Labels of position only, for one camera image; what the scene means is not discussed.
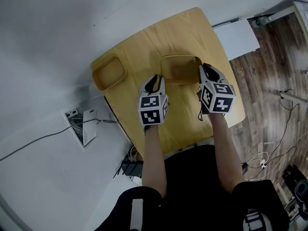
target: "white stripe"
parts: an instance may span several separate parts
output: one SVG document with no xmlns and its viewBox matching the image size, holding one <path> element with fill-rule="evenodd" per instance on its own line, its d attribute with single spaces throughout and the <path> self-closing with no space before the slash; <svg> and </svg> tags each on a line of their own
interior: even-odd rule
<svg viewBox="0 0 308 231">
<path fill-rule="evenodd" d="M 143 199 L 133 199 L 130 216 L 130 230 L 141 231 L 143 217 Z"/>
</svg>

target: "wooden table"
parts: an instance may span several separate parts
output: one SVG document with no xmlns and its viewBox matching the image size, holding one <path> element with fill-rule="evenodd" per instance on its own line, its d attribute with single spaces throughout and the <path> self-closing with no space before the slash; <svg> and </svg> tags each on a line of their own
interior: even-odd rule
<svg viewBox="0 0 308 231">
<path fill-rule="evenodd" d="M 191 54 L 224 73 L 236 93 L 232 112 L 226 114 L 231 127 L 245 118 L 239 89 L 222 45 L 211 24 L 199 8 L 193 8 L 136 33 L 100 56 L 92 70 L 112 55 L 118 56 L 127 70 L 126 77 L 104 91 L 113 112 L 132 143 L 143 156 L 144 133 L 137 112 L 139 86 L 150 76 L 158 74 L 159 60 L 165 55 Z M 167 85 L 169 112 L 159 126 L 164 153 L 178 150 L 213 135 L 208 116 L 198 120 L 201 104 L 197 98 L 198 83 Z"/>
</svg>

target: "white cable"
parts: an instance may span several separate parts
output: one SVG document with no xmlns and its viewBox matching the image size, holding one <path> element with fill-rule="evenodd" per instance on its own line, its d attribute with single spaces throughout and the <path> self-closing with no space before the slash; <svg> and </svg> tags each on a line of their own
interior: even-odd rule
<svg viewBox="0 0 308 231">
<path fill-rule="evenodd" d="M 130 150 L 130 161 L 131 161 L 131 162 L 133 161 L 133 158 L 131 157 L 131 151 L 133 150 L 134 147 L 135 147 L 135 146 L 133 146 L 133 147 L 131 148 L 131 150 Z"/>
<path fill-rule="evenodd" d="M 134 158 L 134 161 L 136 161 L 136 156 L 137 156 L 137 154 L 138 154 L 138 153 L 139 153 L 139 152 L 137 151 L 137 152 L 136 152 L 136 154 L 135 154 L 135 158 Z"/>
<path fill-rule="evenodd" d="M 249 163 L 247 163 L 247 164 L 250 164 L 250 163 L 252 163 L 252 162 L 254 162 L 254 161 L 262 161 L 263 159 L 255 159 L 255 160 L 252 160 L 252 161 L 250 161 Z"/>
<path fill-rule="evenodd" d="M 259 178 L 259 179 L 246 179 L 246 180 L 261 180 L 263 179 L 264 177 L 268 176 L 271 172 L 273 172 L 273 170 L 277 167 L 277 165 L 280 163 L 280 161 L 283 159 L 283 156 L 286 155 L 288 153 L 288 151 L 292 148 L 292 146 L 300 139 L 302 138 L 305 134 L 307 134 L 308 131 L 306 133 L 304 133 L 302 136 L 300 136 L 299 138 L 296 139 L 296 141 L 290 145 L 290 147 L 288 148 L 288 150 L 282 155 L 282 157 L 280 158 L 280 160 L 278 161 L 278 163 L 275 165 L 275 167 L 268 173 L 266 174 L 265 176 Z"/>
<path fill-rule="evenodd" d="M 267 161 L 265 162 L 265 163 L 267 163 L 268 160 L 269 160 L 269 154 L 268 154 L 268 152 L 259 152 L 259 153 L 257 153 L 256 155 L 254 155 L 254 156 L 247 162 L 247 164 L 249 164 L 249 163 L 251 162 L 251 160 L 254 159 L 257 155 L 259 155 L 259 154 L 264 154 L 264 153 L 266 153 L 266 155 L 268 156 L 268 159 L 267 159 Z"/>
</svg>

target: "power adapter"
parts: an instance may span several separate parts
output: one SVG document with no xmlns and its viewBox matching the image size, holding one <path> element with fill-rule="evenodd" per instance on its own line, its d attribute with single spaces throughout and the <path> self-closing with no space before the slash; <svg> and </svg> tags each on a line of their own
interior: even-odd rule
<svg viewBox="0 0 308 231">
<path fill-rule="evenodd" d="M 261 164 L 261 168 L 262 169 L 265 169 L 266 168 L 266 164 L 265 164 L 265 159 L 262 159 L 261 161 L 260 161 L 260 164 Z"/>
</svg>

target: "white panel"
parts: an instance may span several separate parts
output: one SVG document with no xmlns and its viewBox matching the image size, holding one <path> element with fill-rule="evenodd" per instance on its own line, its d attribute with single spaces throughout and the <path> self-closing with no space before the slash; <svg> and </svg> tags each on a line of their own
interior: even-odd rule
<svg viewBox="0 0 308 231">
<path fill-rule="evenodd" d="M 260 48 L 258 40 L 247 20 L 214 27 L 214 31 L 229 61 Z"/>
<path fill-rule="evenodd" d="M 298 9 L 300 16 L 302 17 L 305 26 L 308 27 L 308 3 L 295 2 L 294 4 Z"/>
</svg>

